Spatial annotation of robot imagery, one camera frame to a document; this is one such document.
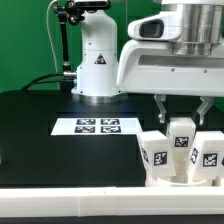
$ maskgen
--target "black cable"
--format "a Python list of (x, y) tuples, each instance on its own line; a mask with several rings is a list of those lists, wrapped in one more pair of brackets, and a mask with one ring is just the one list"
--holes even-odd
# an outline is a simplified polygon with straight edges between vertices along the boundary
[(24, 86), (24, 87), (26, 87), (26, 89), (24, 89), (24, 90), (28, 90), (29, 87), (31, 87), (32, 85), (46, 84), (46, 83), (60, 83), (60, 82), (63, 82), (63, 80), (58, 80), (58, 81), (45, 81), (45, 82), (34, 82), (34, 83), (30, 83), (29, 85)]
[(35, 85), (35, 83), (37, 83), (40, 80), (47, 79), (47, 78), (52, 78), (52, 77), (57, 77), (57, 76), (63, 76), (63, 73), (54, 73), (54, 74), (44, 75), (44, 76), (41, 76), (39, 78), (36, 78), (33, 81), (31, 81), (29, 84), (25, 85), (21, 90), (26, 91), (26, 90), (29, 89), (30, 86)]

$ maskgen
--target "printed marker sheet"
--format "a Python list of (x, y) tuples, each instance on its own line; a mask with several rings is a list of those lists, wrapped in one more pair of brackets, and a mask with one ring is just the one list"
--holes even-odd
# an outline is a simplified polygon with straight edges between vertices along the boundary
[(51, 135), (135, 135), (137, 118), (58, 118)]

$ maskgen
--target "black table surface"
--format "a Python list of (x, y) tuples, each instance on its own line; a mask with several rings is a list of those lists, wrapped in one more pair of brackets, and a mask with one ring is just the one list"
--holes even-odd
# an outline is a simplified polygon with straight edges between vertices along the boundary
[[(171, 116), (191, 116), (198, 97), (167, 97)], [(166, 132), (152, 95), (129, 94), (110, 104), (75, 101), (59, 91), (0, 94), (0, 188), (144, 186), (145, 170), (135, 135), (51, 136), (57, 118), (133, 118), (144, 131)], [(198, 130), (223, 130), (213, 107)], [(223, 216), (135, 216), (0, 219), (0, 223), (223, 223)]]

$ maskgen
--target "metal bracket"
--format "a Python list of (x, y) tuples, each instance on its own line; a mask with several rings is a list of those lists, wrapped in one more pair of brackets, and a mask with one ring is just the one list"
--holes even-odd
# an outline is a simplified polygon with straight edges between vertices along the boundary
[(214, 97), (201, 97), (200, 98), (203, 102), (200, 107), (197, 109), (197, 113), (200, 116), (200, 125), (204, 123), (204, 116), (208, 112), (208, 110), (212, 107), (214, 103)]
[(156, 104), (157, 104), (157, 106), (159, 107), (159, 110), (160, 110), (160, 114), (158, 116), (159, 119), (160, 119), (160, 123), (165, 123), (165, 121), (166, 121), (166, 109), (163, 105), (163, 102), (166, 101), (166, 95), (155, 94), (154, 99), (155, 99)]

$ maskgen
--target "white cable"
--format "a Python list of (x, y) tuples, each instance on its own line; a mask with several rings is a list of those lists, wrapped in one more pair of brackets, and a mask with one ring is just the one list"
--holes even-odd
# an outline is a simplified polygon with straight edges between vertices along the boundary
[(53, 41), (52, 41), (52, 36), (51, 36), (51, 32), (50, 32), (50, 27), (49, 27), (49, 17), (50, 17), (50, 9), (51, 9), (51, 6), (55, 2), (57, 2), (57, 1), (58, 0), (51, 1), (51, 3), (48, 5), (47, 15), (46, 15), (47, 33), (48, 33), (48, 37), (49, 37), (50, 44), (51, 44), (51, 50), (52, 50), (52, 54), (53, 54), (53, 58), (54, 58), (54, 65), (55, 65), (55, 71), (56, 71), (56, 73), (58, 72), (58, 63), (57, 63), (57, 56), (56, 56), (56, 53), (55, 53), (54, 44), (53, 44)]

